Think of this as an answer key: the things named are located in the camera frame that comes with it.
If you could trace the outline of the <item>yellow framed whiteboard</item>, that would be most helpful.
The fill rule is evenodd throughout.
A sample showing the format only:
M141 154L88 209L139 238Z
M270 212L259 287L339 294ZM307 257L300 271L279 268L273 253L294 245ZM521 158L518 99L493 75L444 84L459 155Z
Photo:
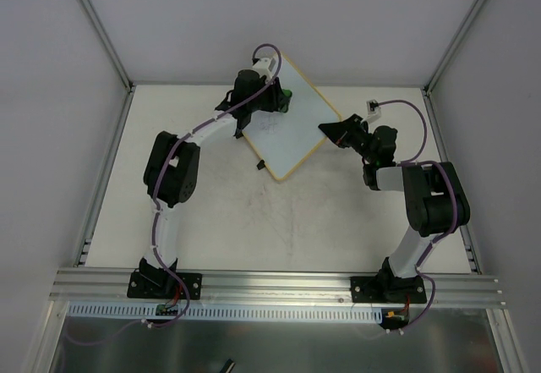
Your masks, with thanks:
M278 79L292 92L286 113L258 111L243 137L276 181L287 179L325 141L322 123L336 123L341 114L287 57Z

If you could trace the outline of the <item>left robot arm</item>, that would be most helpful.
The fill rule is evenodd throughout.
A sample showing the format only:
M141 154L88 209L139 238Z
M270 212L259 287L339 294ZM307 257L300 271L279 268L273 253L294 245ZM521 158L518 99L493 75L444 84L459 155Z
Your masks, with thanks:
M201 148L238 136L255 112L287 112L291 98L292 92L282 89L277 73L245 69L209 119L182 137L166 131L156 136L143 177L154 205L151 241L139 262L139 273L156 296L166 297L177 286L179 209L195 191Z

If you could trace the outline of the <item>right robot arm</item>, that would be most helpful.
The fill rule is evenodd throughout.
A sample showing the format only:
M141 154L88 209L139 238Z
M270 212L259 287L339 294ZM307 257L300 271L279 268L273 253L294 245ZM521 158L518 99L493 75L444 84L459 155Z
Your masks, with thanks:
M470 207L450 162L398 164L396 129L370 131L356 114L341 122L322 123L320 131L336 146L352 148L363 158L363 181L373 191L404 195L408 228L396 250L372 277L351 277L355 304L424 304L420 273L432 249L470 219Z

